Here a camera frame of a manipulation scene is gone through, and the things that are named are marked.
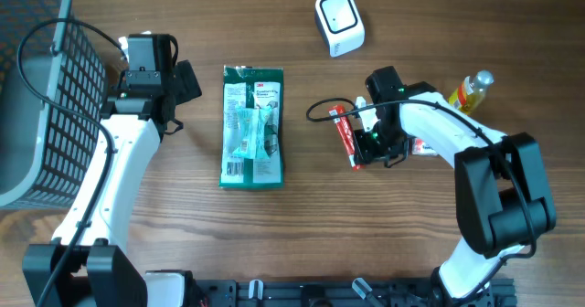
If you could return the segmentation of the red stick sachet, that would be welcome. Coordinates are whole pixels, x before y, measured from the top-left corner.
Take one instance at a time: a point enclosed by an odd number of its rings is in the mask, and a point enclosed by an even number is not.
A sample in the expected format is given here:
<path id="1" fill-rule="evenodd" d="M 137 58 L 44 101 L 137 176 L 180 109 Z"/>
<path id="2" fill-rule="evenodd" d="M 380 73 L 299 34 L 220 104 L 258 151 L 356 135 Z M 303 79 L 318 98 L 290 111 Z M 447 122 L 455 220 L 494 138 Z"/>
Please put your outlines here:
<path id="1" fill-rule="evenodd" d="M 350 121 L 347 119 L 346 116 L 342 116 L 333 119 L 333 122 L 345 147 L 351 168 L 354 171 L 360 170 L 362 166 L 356 163 L 356 147 L 354 145 L 354 132 Z"/>

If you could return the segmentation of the green white wipes packet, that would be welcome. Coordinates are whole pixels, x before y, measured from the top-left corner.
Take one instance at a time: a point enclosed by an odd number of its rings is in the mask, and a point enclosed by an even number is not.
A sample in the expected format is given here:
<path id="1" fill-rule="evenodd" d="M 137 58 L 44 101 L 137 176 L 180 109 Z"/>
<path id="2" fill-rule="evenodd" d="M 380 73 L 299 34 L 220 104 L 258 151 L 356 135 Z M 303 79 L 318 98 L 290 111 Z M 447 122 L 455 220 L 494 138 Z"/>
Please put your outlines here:
<path id="1" fill-rule="evenodd" d="M 223 69 L 220 187 L 259 190 L 284 186 L 283 91 L 282 68 Z"/>

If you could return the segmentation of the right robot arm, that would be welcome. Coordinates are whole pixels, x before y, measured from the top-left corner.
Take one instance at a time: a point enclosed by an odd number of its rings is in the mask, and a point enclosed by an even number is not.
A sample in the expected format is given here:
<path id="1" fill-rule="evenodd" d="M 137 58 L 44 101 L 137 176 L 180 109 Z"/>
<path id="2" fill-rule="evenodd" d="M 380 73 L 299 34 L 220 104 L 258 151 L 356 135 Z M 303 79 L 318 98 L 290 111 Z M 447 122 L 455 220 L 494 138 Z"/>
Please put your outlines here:
<path id="1" fill-rule="evenodd" d="M 390 168 L 421 138 L 454 170 L 461 239 L 431 275 L 430 306 L 462 306 L 483 298 L 511 259 L 529 259 L 537 239 L 556 225 L 538 143 L 525 132 L 492 130 L 450 105 L 427 82 L 404 84 L 393 67 L 365 81 L 370 101 L 356 99 L 357 164 Z"/>

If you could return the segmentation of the clear teal small packet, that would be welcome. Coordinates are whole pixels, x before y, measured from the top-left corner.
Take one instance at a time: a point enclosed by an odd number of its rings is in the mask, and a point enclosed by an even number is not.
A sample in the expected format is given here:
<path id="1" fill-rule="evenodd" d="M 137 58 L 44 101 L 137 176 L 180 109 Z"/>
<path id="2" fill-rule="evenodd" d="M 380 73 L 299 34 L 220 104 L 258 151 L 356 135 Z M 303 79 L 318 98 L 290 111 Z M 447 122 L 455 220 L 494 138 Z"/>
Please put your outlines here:
<path id="1" fill-rule="evenodd" d="M 236 157 L 259 160 L 268 159 L 264 147 L 265 127 L 272 115 L 272 108 L 241 108 L 236 109 L 240 139 L 232 154 Z"/>

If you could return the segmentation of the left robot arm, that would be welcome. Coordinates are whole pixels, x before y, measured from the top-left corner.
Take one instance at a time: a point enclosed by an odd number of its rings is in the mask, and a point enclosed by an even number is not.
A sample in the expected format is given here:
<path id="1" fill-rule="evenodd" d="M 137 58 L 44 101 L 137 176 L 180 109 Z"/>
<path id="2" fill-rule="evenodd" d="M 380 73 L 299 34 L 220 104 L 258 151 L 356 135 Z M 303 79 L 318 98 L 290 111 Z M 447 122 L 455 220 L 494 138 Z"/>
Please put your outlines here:
<path id="1" fill-rule="evenodd" d="M 176 107 L 200 97 L 191 64 L 169 34 L 128 38 L 129 67 L 100 109 L 99 139 L 71 209 L 23 272 L 37 306 L 188 306 L 188 270 L 141 274 L 125 249 L 139 186 L 162 140 L 183 129 Z"/>

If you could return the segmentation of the small orange white box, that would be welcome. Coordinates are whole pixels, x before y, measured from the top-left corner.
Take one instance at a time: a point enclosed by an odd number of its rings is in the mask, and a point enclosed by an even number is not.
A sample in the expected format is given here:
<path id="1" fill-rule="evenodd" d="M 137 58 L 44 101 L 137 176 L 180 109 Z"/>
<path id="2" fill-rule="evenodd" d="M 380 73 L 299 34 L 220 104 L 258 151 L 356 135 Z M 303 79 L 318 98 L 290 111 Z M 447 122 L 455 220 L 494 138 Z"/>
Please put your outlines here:
<path id="1" fill-rule="evenodd" d="M 439 154 L 420 138 L 414 138 L 411 153 L 418 156 L 438 156 Z"/>

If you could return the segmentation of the yellow dish soap bottle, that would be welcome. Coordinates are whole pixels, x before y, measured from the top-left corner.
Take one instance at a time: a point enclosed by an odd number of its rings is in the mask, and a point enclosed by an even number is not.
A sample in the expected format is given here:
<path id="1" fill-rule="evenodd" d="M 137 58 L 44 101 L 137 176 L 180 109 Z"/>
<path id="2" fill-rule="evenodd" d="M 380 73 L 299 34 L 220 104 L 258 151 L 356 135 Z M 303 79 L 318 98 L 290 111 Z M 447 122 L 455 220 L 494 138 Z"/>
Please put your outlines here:
<path id="1" fill-rule="evenodd" d="M 493 74 L 488 70 L 480 70 L 474 76 L 467 76 L 448 98 L 448 102 L 458 111 L 470 115 L 484 100 L 493 83 Z"/>

